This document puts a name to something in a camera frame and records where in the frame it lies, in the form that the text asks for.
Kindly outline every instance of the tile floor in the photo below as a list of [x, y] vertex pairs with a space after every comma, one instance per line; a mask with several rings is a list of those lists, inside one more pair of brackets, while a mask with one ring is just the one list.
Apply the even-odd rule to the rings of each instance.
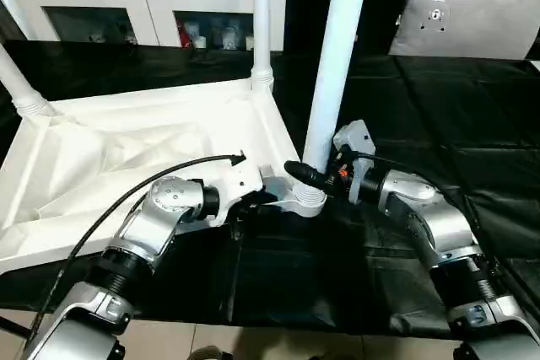
[[[30, 325], [33, 313], [0, 310], [0, 315]], [[126, 360], [187, 360], [190, 353], [208, 347], [232, 353], [235, 360], [308, 360], [314, 356], [324, 360], [451, 360], [458, 345], [430, 339], [141, 320], [133, 321], [120, 340]], [[22, 339], [0, 332], [0, 360], [19, 358], [22, 345]]]

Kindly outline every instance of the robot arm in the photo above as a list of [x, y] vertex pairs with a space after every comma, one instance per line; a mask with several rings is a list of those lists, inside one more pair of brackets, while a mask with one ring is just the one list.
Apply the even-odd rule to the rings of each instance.
[[465, 216], [418, 175], [380, 168], [356, 152], [375, 154], [363, 121], [334, 137], [337, 157], [329, 176], [303, 164], [285, 168], [297, 179], [343, 194], [353, 204], [373, 204], [412, 240], [446, 306], [447, 320], [465, 342], [455, 358], [540, 358], [540, 338], [516, 299], [494, 274]]
[[212, 185], [174, 176], [156, 180], [141, 207], [126, 217], [85, 280], [73, 286], [22, 358], [123, 359], [125, 351], [116, 336], [127, 328], [138, 291], [152, 278], [175, 234], [221, 225], [236, 202], [261, 188], [258, 169], [248, 161]]

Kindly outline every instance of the black tablecloth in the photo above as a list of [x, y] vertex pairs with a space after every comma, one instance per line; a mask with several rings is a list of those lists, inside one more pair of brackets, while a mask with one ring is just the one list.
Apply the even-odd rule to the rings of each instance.
[[[233, 51], [11, 42], [48, 99], [245, 78]], [[317, 56], [275, 56], [274, 97], [302, 150]], [[338, 125], [364, 119], [377, 153], [469, 196], [497, 253], [540, 298], [540, 77], [528, 62], [354, 58]], [[2, 94], [2, 156], [19, 119]], [[280, 325], [364, 334], [449, 337], [444, 309], [411, 247], [371, 207], [327, 203], [312, 220], [286, 213], [177, 238], [138, 316]], [[89, 258], [69, 275], [80, 279]], [[58, 263], [0, 277], [0, 307], [36, 309]], [[70, 286], [63, 286], [66, 291]]]

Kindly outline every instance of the glass cabinet door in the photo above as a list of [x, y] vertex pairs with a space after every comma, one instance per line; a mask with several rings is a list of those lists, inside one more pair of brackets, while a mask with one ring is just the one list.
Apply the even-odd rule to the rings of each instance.
[[17, 1], [35, 40], [159, 44], [146, 0]]
[[253, 14], [174, 12], [181, 46], [251, 51]]
[[60, 41], [137, 44], [124, 8], [44, 7]]
[[[147, 0], [159, 44], [251, 51], [254, 0]], [[270, 48], [284, 47], [285, 0], [270, 0]]]

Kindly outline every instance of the white metal tube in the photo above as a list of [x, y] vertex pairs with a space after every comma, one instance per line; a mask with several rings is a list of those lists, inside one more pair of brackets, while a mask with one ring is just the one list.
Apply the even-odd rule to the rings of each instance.
[[251, 81], [254, 89], [265, 88], [273, 83], [270, 66], [270, 0], [254, 0], [253, 35], [255, 50]]
[[364, 0], [331, 0], [303, 160], [324, 173]]
[[3, 5], [13, 17], [13, 20], [18, 25], [27, 40], [37, 40], [34, 30], [30, 27], [29, 22], [24, 16], [23, 11], [17, 4], [16, 0], [2, 0]]
[[30, 86], [2, 45], [0, 45], [0, 80], [11, 94], [13, 104], [21, 116], [53, 114], [51, 106]]

